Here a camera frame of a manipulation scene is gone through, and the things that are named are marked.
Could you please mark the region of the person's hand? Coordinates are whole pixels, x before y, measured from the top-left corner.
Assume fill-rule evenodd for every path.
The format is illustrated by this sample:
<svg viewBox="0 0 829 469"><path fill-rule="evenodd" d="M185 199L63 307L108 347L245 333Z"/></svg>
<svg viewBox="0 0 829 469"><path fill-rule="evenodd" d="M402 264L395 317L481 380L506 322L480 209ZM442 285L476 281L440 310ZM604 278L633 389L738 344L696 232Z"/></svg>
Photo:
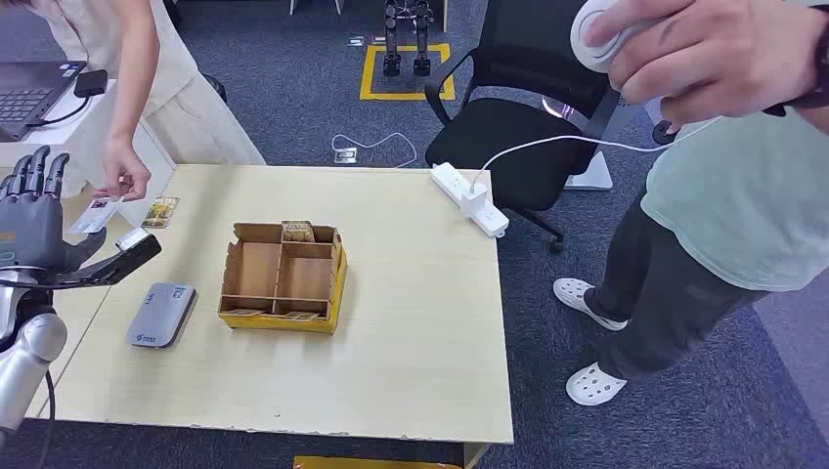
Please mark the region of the person's hand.
<svg viewBox="0 0 829 469"><path fill-rule="evenodd" d="M618 1L584 34L598 47L648 22L609 65L630 103L658 98L674 126L742 117L818 87L815 54L824 11L792 1Z"/></svg>
<svg viewBox="0 0 829 469"><path fill-rule="evenodd" d="M134 151L126 136L108 138L103 156L105 183L95 189L95 198L136 201L146 197L152 173Z"/></svg>

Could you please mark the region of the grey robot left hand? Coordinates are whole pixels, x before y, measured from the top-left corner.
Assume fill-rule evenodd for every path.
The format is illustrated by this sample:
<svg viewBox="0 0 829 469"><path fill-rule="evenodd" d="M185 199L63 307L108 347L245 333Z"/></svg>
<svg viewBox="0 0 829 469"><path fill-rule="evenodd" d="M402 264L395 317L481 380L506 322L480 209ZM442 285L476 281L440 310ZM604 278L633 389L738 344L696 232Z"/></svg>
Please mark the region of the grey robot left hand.
<svg viewBox="0 0 829 469"><path fill-rule="evenodd" d="M1 266L31 267L64 274L79 269L104 244L102 229L76 244L64 240L61 204L67 152L47 161L38 148L18 160L1 181Z"/></svg>

